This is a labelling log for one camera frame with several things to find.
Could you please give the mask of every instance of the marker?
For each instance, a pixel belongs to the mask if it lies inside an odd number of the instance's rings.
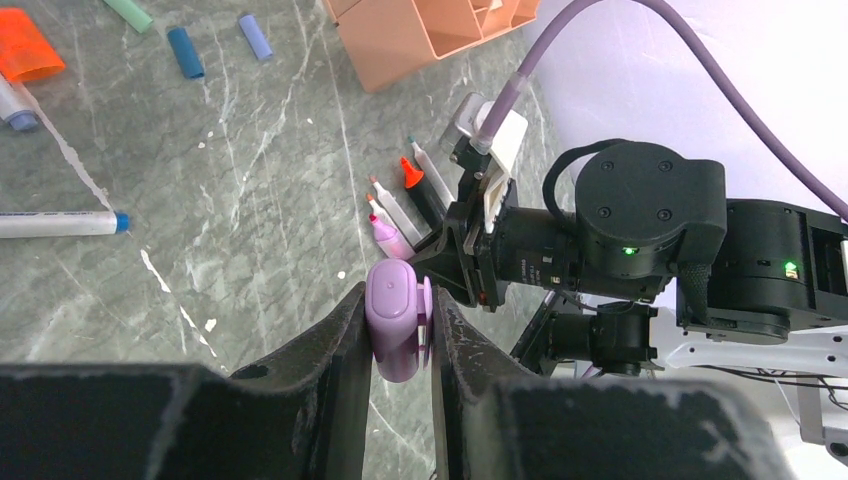
[[[433,188],[433,184],[424,175],[424,172],[413,167],[406,157],[401,157],[400,166],[406,173],[406,193],[412,199],[412,203],[418,207],[421,216],[427,221],[431,228],[439,228],[444,220],[447,210],[439,200],[439,194]]]
[[[453,198],[453,194],[450,193],[450,189],[445,184],[441,175],[439,175],[439,171],[436,170],[436,166],[433,165],[433,161],[430,160],[430,156],[427,155],[427,152],[418,145],[415,141],[415,137],[410,135],[406,138],[409,140],[409,144],[412,145],[412,151],[414,152],[413,158],[415,158],[415,161],[421,166],[421,169],[424,170],[424,175],[430,179],[430,183],[433,184],[436,194],[439,195],[439,200],[442,201],[445,208],[449,207],[456,199]]]
[[[35,112],[26,100],[0,75],[0,119],[16,132],[25,132],[38,126]]]
[[[415,255],[415,250],[409,246],[409,242],[394,228],[381,222],[376,215],[368,215],[371,226],[374,227],[374,240],[389,258],[409,260]]]
[[[371,175],[368,177],[371,180],[371,184],[374,185],[374,189],[377,190],[377,200],[386,208],[386,211],[389,212],[389,216],[394,220],[395,225],[397,225],[398,229],[400,229],[403,236],[409,240],[409,243],[416,245],[421,241],[422,237],[421,233],[415,228],[415,225],[412,224],[412,220],[409,219],[409,216],[406,215],[406,212],[400,208],[395,197],[389,193],[388,190],[383,188],[380,185],[380,182],[377,181],[377,177]]]
[[[0,238],[114,235],[130,228],[119,212],[0,212]]]
[[[392,217],[389,215],[389,212],[386,211],[385,208],[381,207],[377,200],[374,199],[374,196],[370,193],[365,194],[365,199],[368,200],[368,205],[371,205],[371,212],[380,219],[381,222],[386,225],[397,228],[397,224],[392,220]]]

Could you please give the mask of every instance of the blue marker cap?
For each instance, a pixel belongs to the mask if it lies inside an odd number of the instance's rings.
[[[9,122],[9,125],[16,132],[25,132],[38,126],[38,120],[35,118],[35,114],[28,110],[16,112],[7,118],[6,121]]]
[[[171,44],[171,49],[174,50],[174,55],[177,57],[177,63],[180,64],[180,69],[183,75],[194,80],[203,78],[203,65],[200,59],[197,58],[197,52],[194,51],[194,45],[191,43],[191,38],[185,28],[177,27],[168,31],[168,42]]]
[[[126,213],[115,212],[115,219],[117,220],[117,226],[115,227],[115,233],[123,233],[130,229],[130,216]]]
[[[268,60],[274,56],[274,51],[271,50],[271,45],[265,39],[262,29],[259,28],[259,23],[253,15],[245,15],[239,19],[239,26],[244,36],[247,37],[247,43],[253,49],[254,55],[259,60]]]

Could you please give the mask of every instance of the pink desk organizer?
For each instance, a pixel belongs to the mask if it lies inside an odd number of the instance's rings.
[[[359,81],[369,93],[532,22],[539,2],[324,0]]]

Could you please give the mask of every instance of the black marker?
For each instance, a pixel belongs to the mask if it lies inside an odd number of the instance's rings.
[[[421,216],[427,221],[430,228],[438,228],[448,213],[445,204],[439,198],[433,184],[424,175],[424,172],[413,167],[406,157],[401,157],[400,166],[406,173],[406,193],[412,199],[412,203],[421,212]]]

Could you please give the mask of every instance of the orange highlighter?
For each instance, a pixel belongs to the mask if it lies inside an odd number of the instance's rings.
[[[9,83],[53,76],[65,63],[20,8],[0,8],[0,74]]]
[[[406,157],[401,157],[400,166],[406,173],[404,186],[412,203],[418,208],[430,228],[438,228],[447,215],[445,204],[439,198],[438,192],[424,175],[424,172],[413,167]]]

